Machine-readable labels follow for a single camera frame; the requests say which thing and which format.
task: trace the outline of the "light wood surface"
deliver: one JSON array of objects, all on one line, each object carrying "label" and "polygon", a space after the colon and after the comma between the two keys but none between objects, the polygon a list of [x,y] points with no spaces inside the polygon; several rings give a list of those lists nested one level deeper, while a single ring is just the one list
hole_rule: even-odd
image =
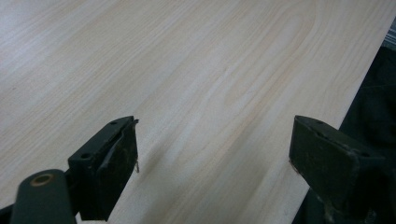
[{"label": "light wood surface", "polygon": [[391,0],[1,1],[0,206],[113,119],[140,174],[109,223],[291,223],[296,114],[338,127]]}]

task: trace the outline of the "clamp jaw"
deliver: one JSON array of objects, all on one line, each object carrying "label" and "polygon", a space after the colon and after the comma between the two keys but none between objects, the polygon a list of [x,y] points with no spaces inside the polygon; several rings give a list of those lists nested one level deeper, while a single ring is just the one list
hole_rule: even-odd
[{"label": "clamp jaw", "polygon": [[69,170],[46,170],[23,180],[0,223],[76,223],[108,220],[137,167],[134,117],[109,122],[69,159]]},{"label": "clamp jaw", "polygon": [[320,120],[294,119],[292,166],[344,217],[364,219],[374,211],[379,223],[396,223],[395,153],[380,154]]}]

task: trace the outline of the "black plastic part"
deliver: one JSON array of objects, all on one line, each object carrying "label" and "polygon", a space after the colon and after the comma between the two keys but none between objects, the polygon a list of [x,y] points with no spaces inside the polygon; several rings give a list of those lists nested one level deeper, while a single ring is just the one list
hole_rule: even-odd
[{"label": "black plastic part", "polygon": [[64,172],[47,170],[23,180],[18,189],[10,223],[76,223]]},{"label": "black plastic part", "polygon": [[325,204],[365,218],[385,158],[322,121],[296,116],[290,161]]},{"label": "black plastic part", "polygon": [[9,223],[11,221],[13,204],[0,209],[0,223]]},{"label": "black plastic part", "polygon": [[108,220],[137,163],[137,122],[109,122],[69,158],[73,210],[82,220]]}]

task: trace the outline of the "wood grain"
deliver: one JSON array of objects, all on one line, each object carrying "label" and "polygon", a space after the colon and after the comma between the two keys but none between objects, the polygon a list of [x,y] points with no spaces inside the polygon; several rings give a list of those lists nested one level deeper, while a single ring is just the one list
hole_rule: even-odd
[{"label": "wood grain", "polygon": [[338,127],[391,0],[2,1],[0,206],[135,115],[140,174],[109,223],[291,223],[296,114]]}]

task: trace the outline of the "screw hole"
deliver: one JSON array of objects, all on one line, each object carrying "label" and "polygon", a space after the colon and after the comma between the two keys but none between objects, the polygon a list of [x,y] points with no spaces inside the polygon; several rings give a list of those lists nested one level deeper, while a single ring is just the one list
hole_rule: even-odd
[{"label": "screw hole", "polygon": [[81,155],[81,158],[82,159],[88,159],[90,156],[91,156],[90,153],[84,153],[84,154]]},{"label": "screw hole", "polygon": [[40,176],[36,176],[31,182],[30,185],[33,187],[40,187],[48,184],[53,178],[52,174],[43,174]]}]

